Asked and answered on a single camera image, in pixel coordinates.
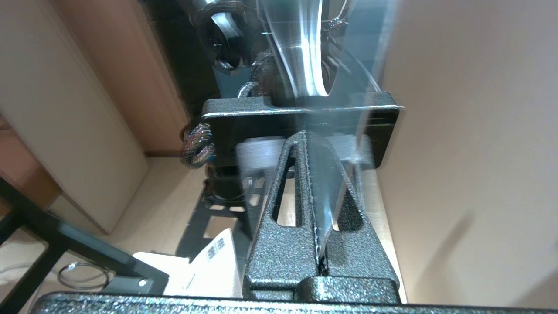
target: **floor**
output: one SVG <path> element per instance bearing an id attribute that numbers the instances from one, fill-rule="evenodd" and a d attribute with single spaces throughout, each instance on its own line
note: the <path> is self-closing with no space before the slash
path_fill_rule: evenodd
<path id="1" fill-rule="evenodd" d="M 147 176 L 115 230 L 110 235 L 98 236 L 131 254 L 139 251 L 174 254 L 198 201 L 205 171 L 188 170 L 175 158 L 149 158 L 149 163 L 150 170 Z M 401 277 L 374 171 L 366 171 L 363 174 L 363 186 L 367 213 L 388 257 Z M 0 299 L 17 283 L 18 278 L 43 249 L 42 243 L 23 231 L 15 233 L 0 247 Z M 55 272 L 79 260 L 78 257 L 66 253 L 38 289 L 36 297 L 32 298 L 20 313 L 27 313 L 29 305 L 40 295 L 71 290 L 56 280 Z M 83 276 L 89 277 L 91 273 L 85 272 Z M 405 301 L 404 289 L 400 290 L 400 294 Z"/>

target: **barcode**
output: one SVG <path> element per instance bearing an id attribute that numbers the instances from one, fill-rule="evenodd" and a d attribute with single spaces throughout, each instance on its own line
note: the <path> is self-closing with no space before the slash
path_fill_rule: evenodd
<path id="1" fill-rule="evenodd" d="M 221 238 L 219 239 L 219 241 L 217 241 L 217 248 L 220 250 L 223 247 L 225 247 L 225 239 Z"/>
<path id="2" fill-rule="evenodd" d="M 225 247 L 225 239 L 221 238 L 217 241 L 217 243 L 214 246 L 209 248 L 207 252 L 208 260 L 212 260 L 212 258 L 214 258 L 217 255 L 217 253 L 224 247 Z"/>

